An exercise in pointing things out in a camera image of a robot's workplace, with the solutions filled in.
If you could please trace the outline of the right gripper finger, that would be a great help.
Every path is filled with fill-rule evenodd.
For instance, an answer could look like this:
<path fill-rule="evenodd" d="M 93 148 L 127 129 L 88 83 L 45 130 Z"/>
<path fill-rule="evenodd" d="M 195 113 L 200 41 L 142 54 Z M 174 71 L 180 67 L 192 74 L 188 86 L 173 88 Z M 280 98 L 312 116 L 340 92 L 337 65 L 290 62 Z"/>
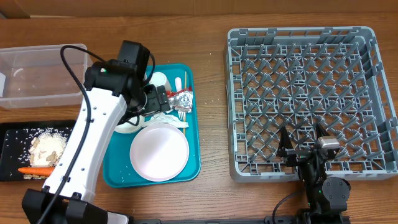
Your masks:
<path fill-rule="evenodd" d="M 285 126 L 279 129 L 279 133 L 280 133 L 280 141 L 276 155 L 278 157 L 287 157 L 289 155 L 289 151 L 292 151 L 294 147 L 291 143 L 289 134 Z"/>
<path fill-rule="evenodd" d="M 316 137 L 317 139 L 325 136 L 330 136 L 330 134 L 326 131 L 326 129 L 320 124 L 317 123 L 315 125 L 315 132 L 316 132 Z"/>

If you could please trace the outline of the white bowl with peanuts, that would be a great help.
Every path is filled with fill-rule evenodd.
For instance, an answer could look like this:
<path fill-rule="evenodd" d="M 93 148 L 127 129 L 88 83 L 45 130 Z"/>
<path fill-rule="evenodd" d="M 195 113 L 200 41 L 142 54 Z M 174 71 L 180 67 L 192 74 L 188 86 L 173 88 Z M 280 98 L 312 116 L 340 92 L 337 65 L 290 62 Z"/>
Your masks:
<path fill-rule="evenodd" d="M 117 125 L 115 127 L 115 131 L 121 134 L 130 134 L 139 131 L 144 124 L 144 117 L 143 116 L 136 116 L 130 118 L 123 124 Z"/>

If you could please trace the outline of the orange carrot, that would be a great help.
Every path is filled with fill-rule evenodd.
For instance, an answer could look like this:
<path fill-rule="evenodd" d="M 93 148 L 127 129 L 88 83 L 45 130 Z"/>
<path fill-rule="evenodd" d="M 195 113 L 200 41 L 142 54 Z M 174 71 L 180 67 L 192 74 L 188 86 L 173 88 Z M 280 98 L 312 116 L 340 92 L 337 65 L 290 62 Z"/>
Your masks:
<path fill-rule="evenodd" d="M 55 169 L 54 167 L 21 167 L 18 168 L 18 171 L 26 175 L 49 177 L 54 171 L 54 169 Z"/>

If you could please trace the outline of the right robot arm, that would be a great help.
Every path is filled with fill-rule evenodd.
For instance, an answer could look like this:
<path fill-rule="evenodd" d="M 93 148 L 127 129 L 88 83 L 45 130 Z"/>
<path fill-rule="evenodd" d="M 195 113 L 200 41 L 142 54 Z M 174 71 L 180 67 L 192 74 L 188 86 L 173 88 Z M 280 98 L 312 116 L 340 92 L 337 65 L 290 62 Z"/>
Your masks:
<path fill-rule="evenodd" d="M 315 126 L 317 140 L 309 149 L 295 150 L 289 134 L 283 126 L 279 129 L 280 141 L 277 156 L 284 159 L 287 167 L 296 167 L 299 179 L 304 183 L 308 208 L 301 208 L 292 216 L 277 216 L 277 209 L 289 198 L 301 193 L 294 192 L 283 198 L 273 209 L 272 223 L 349 223 L 344 217 L 347 210 L 351 185 L 340 177 L 328 177 L 325 162 L 333 160 L 340 151 L 340 142 L 325 128 Z"/>

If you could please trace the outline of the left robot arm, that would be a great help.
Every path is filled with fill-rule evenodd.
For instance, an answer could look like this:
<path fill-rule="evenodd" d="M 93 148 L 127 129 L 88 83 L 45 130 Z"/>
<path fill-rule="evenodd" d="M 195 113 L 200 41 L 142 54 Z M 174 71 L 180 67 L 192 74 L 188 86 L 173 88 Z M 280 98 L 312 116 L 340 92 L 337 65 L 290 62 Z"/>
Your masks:
<path fill-rule="evenodd" d="M 118 57 L 101 57 L 75 79 L 83 94 L 67 146 L 41 190 L 27 189 L 22 209 L 30 223 L 133 223 L 130 215 L 94 205 L 96 181 L 115 127 L 130 118 L 170 109 L 164 87 L 149 83 L 154 56 L 141 43 L 125 40 Z"/>

